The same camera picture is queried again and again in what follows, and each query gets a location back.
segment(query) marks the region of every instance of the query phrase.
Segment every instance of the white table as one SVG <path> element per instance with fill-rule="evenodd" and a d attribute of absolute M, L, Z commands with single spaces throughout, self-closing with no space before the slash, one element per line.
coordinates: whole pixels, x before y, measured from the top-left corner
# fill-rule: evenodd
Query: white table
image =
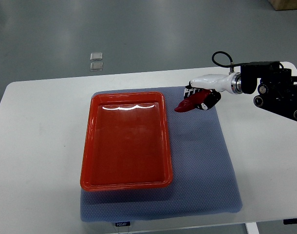
<path fill-rule="evenodd" d="M 294 65 L 283 65 L 293 69 Z M 80 171 L 91 96 L 98 91 L 184 86 L 225 68 L 14 82 L 0 103 L 0 233 L 114 233 L 80 220 Z M 297 217 L 297 122 L 259 109 L 254 95 L 222 93 L 216 105 L 243 208 L 136 221 L 130 231 Z"/>

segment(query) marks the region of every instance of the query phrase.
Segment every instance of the black cable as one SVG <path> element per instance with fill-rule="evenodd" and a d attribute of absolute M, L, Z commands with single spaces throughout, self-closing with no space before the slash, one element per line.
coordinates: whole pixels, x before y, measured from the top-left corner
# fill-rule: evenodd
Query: black cable
<path fill-rule="evenodd" d="M 223 54 L 223 55 L 226 55 L 226 56 L 229 58 L 231 64 L 230 64 L 230 65 L 223 65 L 223 64 L 220 64 L 220 63 L 216 62 L 216 61 L 215 61 L 215 56 L 216 56 L 217 54 Z M 212 55 L 211 60 L 212 60 L 212 62 L 213 62 L 215 65 L 218 65 L 219 67 L 225 67 L 225 68 L 229 68 L 229 67 L 238 67 L 238 66 L 242 66 L 242 65 L 246 64 L 246 63 L 237 63 L 237 64 L 233 64 L 232 57 L 231 57 L 227 52 L 224 52 L 224 51 L 217 51 L 217 52 L 215 52 L 215 53 Z"/>

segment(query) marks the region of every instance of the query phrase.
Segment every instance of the blue mat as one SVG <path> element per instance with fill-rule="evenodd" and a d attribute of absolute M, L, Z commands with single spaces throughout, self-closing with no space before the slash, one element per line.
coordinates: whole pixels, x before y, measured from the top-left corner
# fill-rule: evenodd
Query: blue mat
<path fill-rule="evenodd" d="M 240 211 L 241 197 L 216 109 L 175 112 L 183 99 L 183 90 L 184 87 L 167 87 L 100 92 L 164 94 L 173 182 L 158 189 L 106 192 L 82 189 L 82 221 L 153 220 Z"/>

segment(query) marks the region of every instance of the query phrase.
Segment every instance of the gray floor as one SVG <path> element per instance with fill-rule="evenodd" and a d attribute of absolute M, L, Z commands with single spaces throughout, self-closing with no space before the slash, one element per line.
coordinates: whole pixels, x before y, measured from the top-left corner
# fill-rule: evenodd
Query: gray floor
<path fill-rule="evenodd" d="M 277 12 L 267 0 L 0 0 L 0 100 L 13 81 L 208 67 L 217 50 L 234 62 L 297 67 L 297 10 Z M 95 51 L 103 52 L 100 72 L 90 72 Z M 282 221 L 258 226 L 261 234 L 297 234 Z"/>

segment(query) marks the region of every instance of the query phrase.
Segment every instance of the red object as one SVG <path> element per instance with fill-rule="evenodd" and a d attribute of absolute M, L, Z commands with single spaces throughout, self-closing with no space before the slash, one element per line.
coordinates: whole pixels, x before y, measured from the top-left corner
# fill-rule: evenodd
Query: red object
<path fill-rule="evenodd" d="M 92 98 L 80 178 L 89 192 L 168 186 L 170 144 L 163 94 Z"/>
<path fill-rule="evenodd" d="M 200 105 L 204 102 L 206 97 L 211 93 L 209 89 L 203 89 L 198 93 L 194 93 L 191 96 L 185 98 L 181 101 L 174 110 L 176 112 L 187 112 L 196 108 L 197 105 Z"/>

